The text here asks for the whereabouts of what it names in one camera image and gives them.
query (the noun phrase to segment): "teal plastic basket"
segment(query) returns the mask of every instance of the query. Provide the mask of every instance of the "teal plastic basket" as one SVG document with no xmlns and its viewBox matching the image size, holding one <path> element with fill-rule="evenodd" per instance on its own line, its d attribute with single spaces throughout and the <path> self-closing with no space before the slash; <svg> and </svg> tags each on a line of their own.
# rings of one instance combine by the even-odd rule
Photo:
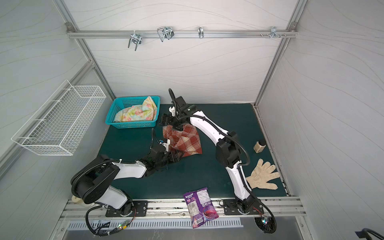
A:
<svg viewBox="0 0 384 240">
<path fill-rule="evenodd" d="M 116 98 L 111 108 L 109 109 L 107 119 L 105 123 L 108 125 L 112 125 L 115 128 L 136 128 L 136 127 L 154 127 L 156 126 L 157 117 L 159 116 L 159 108 L 160 108 L 160 97 L 159 96 L 151 96 L 153 101 L 157 106 L 156 117 L 152 121 L 136 121 L 136 122 L 113 122 L 115 120 L 116 114 L 124 108 L 131 107 L 133 105 L 143 104 L 144 100 L 147 99 L 148 96 L 143 97 L 125 97 L 125 98 Z"/>
</svg>

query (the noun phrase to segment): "black bottle cap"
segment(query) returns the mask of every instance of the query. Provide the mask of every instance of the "black bottle cap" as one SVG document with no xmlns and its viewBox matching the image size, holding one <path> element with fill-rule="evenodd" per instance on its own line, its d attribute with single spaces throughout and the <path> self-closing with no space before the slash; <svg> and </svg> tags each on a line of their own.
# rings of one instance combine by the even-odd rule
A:
<svg viewBox="0 0 384 240">
<path fill-rule="evenodd" d="M 265 139 L 259 140 L 259 145 L 265 146 L 266 145 Z"/>
</svg>

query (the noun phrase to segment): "wall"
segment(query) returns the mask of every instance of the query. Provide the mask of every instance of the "wall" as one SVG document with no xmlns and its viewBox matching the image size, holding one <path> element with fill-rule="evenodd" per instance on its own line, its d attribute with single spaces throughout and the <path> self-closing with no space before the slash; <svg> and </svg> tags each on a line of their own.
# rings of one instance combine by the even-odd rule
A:
<svg viewBox="0 0 384 240">
<path fill-rule="evenodd" d="M 285 29 L 297 0 L 65 0 L 81 30 Z M 158 95 L 168 88 L 189 103 L 250 103 L 256 99 L 279 40 L 87 40 L 117 97 Z"/>
<path fill-rule="evenodd" d="M 383 12 L 310 0 L 258 107 L 314 239 L 384 234 Z"/>
<path fill-rule="evenodd" d="M 0 155 L 10 138 L 87 62 L 50 0 L 2 1 L 0 8 Z M 82 84 L 101 85 L 94 72 Z M 98 152 L 107 131 L 107 99 L 74 156 L 24 151 L 0 180 L 1 239 L 48 239 L 71 197 L 70 178 Z"/>
</svg>

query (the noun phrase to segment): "basket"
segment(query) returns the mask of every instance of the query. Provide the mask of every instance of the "basket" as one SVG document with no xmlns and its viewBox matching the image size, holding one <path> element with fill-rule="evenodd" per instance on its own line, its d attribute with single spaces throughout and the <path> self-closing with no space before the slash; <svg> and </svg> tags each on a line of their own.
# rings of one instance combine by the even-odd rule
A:
<svg viewBox="0 0 384 240">
<path fill-rule="evenodd" d="M 99 86 L 66 81 L 11 139 L 37 155 L 71 156 L 105 98 Z"/>
<path fill-rule="evenodd" d="M 109 109 L 107 119 L 105 123 L 108 125 L 112 125 L 115 128 L 136 128 L 136 127 L 154 127 L 156 126 L 156 120 L 159 116 L 159 108 L 160 108 L 160 97 L 159 96 L 151 96 L 153 101 L 157 106 L 157 113 L 155 118 L 152 121 L 136 121 L 136 122 L 113 122 L 115 120 L 116 114 L 124 108 L 131 107 L 133 105 L 143 104 L 144 100 L 147 99 L 148 96 L 143 97 L 125 97 L 125 98 L 116 98 L 111 108 Z"/>
</svg>

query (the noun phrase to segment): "black fan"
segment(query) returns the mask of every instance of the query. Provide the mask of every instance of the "black fan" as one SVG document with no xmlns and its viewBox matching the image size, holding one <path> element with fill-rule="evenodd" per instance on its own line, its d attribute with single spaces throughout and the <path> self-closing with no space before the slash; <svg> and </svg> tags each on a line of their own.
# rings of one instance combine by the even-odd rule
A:
<svg viewBox="0 0 384 240">
<path fill-rule="evenodd" d="M 255 217 L 255 223 L 264 233 L 272 233 L 276 225 L 271 217 Z"/>
</svg>

